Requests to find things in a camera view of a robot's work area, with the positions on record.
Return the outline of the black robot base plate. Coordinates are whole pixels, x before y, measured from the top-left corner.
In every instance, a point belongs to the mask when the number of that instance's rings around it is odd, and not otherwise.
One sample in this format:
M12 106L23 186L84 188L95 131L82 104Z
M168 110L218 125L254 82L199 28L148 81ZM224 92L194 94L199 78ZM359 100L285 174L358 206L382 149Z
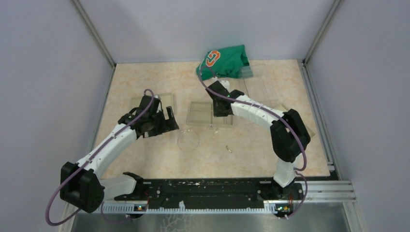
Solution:
M115 200L145 201L149 209L245 210L262 209L269 200L294 203L303 194L300 183L280 190L271 177L144 179L132 193Z

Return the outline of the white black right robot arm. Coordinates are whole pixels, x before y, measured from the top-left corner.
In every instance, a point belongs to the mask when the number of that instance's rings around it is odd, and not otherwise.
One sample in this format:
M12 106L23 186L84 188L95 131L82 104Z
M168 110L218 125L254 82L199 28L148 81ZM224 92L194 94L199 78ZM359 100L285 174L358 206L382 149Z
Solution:
M295 180L296 171L303 171L307 166L306 148L311 137L300 114L294 109L270 108L237 89L228 91L220 81L214 81L205 89L217 108L216 117L239 116L270 132L273 150L278 157L272 192L276 198L285 199L292 191L290 185Z

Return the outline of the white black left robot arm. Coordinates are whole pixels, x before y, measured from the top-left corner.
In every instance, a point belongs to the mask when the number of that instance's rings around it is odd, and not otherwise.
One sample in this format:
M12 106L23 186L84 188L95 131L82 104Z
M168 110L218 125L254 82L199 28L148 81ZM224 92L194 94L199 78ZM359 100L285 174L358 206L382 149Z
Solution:
M103 178L103 174L139 138L178 129L172 106L163 106L159 96L144 95L95 149L78 162L62 166L59 197L87 213L97 210L106 200L141 199L145 193L142 177L131 172L114 178Z

